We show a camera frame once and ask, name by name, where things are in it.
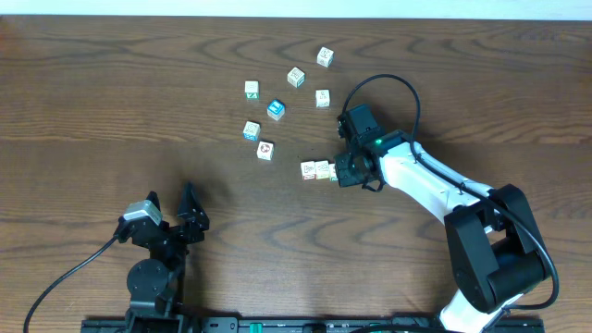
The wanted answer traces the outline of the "wooden block green edge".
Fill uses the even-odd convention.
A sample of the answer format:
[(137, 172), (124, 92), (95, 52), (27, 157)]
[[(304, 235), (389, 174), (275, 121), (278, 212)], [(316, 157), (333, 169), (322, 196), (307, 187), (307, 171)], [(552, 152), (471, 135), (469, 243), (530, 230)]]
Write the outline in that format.
[(336, 171), (336, 165), (335, 164), (329, 164), (329, 179), (331, 181), (338, 181), (339, 178), (337, 176), (337, 171)]

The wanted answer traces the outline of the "wooden block yellow W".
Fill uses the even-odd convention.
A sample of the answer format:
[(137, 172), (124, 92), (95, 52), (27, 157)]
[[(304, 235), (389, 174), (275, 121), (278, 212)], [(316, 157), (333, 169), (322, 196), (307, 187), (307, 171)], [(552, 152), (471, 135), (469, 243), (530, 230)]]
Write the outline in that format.
[(329, 162), (327, 160), (316, 161), (314, 163), (314, 167), (315, 167), (315, 178), (316, 179), (329, 179), (330, 178)]

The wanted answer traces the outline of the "wooden block red edge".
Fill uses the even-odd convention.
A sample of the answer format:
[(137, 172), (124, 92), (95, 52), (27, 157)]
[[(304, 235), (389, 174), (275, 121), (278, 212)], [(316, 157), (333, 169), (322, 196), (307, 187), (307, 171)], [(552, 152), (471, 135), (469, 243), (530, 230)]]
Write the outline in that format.
[(303, 180), (309, 180), (309, 179), (316, 178), (315, 161), (301, 162), (300, 167), (301, 167)]

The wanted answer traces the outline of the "wooden block plain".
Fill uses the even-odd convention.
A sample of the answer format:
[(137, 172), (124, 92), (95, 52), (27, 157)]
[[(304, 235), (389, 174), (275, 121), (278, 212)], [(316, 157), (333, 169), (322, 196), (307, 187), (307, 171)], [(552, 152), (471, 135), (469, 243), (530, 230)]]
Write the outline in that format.
[(329, 90), (316, 90), (315, 91), (315, 106), (316, 107), (329, 107), (330, 106), (330, 91)]

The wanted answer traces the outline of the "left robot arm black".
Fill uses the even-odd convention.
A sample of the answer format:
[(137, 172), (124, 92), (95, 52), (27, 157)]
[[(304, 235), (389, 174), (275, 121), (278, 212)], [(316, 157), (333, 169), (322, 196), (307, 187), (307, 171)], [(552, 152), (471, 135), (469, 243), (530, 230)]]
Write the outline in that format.
[(163, 219), (157, 193), (128, 206), (118, 220), (116, 239), (149, 251), (149, 257), (135, 264), (127, 276), (130, 294), (125, 316), (126, 332), (192, 332), (199, 320), (181, 312), (189, 246), (204, 240), (209, 217), (194, 187), (186, 183), (177, 217), (170, 225)]

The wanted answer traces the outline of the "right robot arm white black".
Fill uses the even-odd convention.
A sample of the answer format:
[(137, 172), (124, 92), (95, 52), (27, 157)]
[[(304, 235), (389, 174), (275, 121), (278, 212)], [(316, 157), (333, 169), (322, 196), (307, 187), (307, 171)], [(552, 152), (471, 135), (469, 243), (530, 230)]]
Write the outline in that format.
[(448, 331), (484, 332), (517, 300), (558, 272), (524, 193), (464, 177), (428, 154), (412, 134), (385, 132), (367, 105), (338, 117), (346, 151), (335, 158), (341, 187), (402, 191), (443, 223), (458, 286), (438, 319)]

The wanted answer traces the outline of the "wooden block red circle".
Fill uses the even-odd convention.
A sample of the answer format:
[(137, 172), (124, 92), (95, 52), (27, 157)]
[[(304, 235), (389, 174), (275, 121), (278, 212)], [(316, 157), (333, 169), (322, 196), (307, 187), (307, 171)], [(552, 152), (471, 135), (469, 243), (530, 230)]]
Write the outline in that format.
[(259, 159), (271, 161), (274, 153), (274, 144), (272, 142), (259, 142), (256, 155)]

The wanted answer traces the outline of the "wooden block blue side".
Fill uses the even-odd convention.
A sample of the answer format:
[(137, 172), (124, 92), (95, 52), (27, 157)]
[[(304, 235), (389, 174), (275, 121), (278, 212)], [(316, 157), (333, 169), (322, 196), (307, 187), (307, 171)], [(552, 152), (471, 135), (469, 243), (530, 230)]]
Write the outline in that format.
[(246, 140), (257, 142), (260, 132), (261, 132), (261, 126), (259, 123), (247, 121), (245, 123), (244, 128), (243, 128), (242, 134)]

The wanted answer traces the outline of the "wooden block blue I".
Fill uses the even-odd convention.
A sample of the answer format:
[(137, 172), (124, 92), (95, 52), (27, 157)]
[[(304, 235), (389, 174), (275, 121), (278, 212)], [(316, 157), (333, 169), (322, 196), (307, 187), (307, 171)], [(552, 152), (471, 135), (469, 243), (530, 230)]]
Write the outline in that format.
[(286, 106), (278, 99), (274, 99), (267, 106), (266, 112), (269, 117), (275, 121), (279, 121), (285, 115)]

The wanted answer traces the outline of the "wooden block teal edge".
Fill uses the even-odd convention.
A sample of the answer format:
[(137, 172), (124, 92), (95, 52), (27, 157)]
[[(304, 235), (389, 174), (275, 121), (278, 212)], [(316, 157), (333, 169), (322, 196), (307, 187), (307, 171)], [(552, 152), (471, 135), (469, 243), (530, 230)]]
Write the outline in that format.
[(305, 81), (305, 73), (301, 69), (294, 67), (287, 74), (287, 81), (291, 86), (299, 88)]

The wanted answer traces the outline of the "wooden block top right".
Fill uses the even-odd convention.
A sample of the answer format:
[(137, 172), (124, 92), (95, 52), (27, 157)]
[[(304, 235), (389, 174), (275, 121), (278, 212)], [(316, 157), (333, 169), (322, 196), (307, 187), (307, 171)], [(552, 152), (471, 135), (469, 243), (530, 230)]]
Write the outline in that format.
[(328, 68), (334, 59), (334, 51), (323, 46), (316, 57), (316, 63), (324, 68)]

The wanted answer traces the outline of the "wooden block green Z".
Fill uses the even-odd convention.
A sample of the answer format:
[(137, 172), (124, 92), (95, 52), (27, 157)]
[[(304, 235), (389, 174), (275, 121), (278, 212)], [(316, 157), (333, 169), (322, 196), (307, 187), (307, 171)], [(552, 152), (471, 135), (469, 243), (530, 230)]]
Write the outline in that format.
[(244, 94), (247, 100), (257, 100), (260, 96), (259, 82), (257, 80), (247, 80), (244, 82)]

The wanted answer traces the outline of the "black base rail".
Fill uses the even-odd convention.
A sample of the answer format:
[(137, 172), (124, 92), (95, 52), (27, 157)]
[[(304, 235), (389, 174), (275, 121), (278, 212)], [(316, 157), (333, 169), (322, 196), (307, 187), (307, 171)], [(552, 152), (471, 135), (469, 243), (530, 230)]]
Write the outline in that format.
[(188, 321), (179, 320), (125, 320), (95, 319), (81, 322), (81, 333), (125, 332), (196, 332), (196, 333), (347, 333), (370, 326), (402, 325), (405, 332), (419, 327), (434, 330), (440, 327), (435, 318), (398, 316), (391, 319), (239, 319), (236, 317), (204, 317)]

